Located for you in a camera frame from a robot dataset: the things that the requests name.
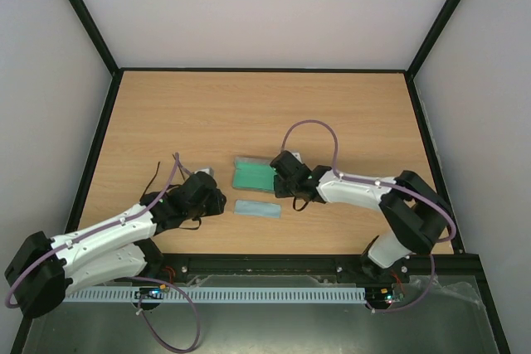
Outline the light blue cleaning cloth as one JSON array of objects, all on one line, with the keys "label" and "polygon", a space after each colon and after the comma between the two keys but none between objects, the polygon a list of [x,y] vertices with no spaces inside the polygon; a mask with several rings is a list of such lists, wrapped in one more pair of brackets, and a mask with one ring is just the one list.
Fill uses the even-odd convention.
[{"label": "light blue cleaning cloth", "polygon": [[233,212],[239,216],[257,216],[279,219],[281,217],[281,206],[263,201],[236,200]]}]

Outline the grey glasses case green lining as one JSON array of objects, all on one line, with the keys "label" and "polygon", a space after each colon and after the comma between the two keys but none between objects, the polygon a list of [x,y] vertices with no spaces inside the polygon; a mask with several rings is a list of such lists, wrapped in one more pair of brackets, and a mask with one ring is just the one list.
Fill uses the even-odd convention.
[{"label": "grey glasses case green lining", "polygon": [[274,192],[275,171],[270,159],[236,157],[234,160],[232,187],[253,192]]}]

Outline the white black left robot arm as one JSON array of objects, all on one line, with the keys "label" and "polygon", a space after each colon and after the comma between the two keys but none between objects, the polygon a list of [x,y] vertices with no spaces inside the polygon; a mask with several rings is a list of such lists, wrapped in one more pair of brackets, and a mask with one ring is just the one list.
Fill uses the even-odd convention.
[{"label": "white black left robot arm", "polygon": [[144,193],[129,209],[83,230],[29,235],[4,272],[9,285],[4,304],[26,318],[39,318],[84,288],[153,276],[163,260],[153,237],[186,221],[219,216],[226,203],[213,176],[200,170],[181,184]]}]

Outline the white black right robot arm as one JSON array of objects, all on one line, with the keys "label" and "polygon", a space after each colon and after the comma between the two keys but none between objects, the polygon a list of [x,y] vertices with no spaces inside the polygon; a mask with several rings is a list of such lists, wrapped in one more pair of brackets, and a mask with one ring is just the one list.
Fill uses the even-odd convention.
[{"label": "white black right robot arm", "polygon": [[370,178],[336,172],[329,166],[309,169],[284,150],[270,166],[277,198],[291,197],[305,204],[343,203],[383,214],[390,231],[375,237],[359,260],[359,271],[378,281],[408,255],[428,255],[446,227],[455,231],[449,204],[418,174]]}]

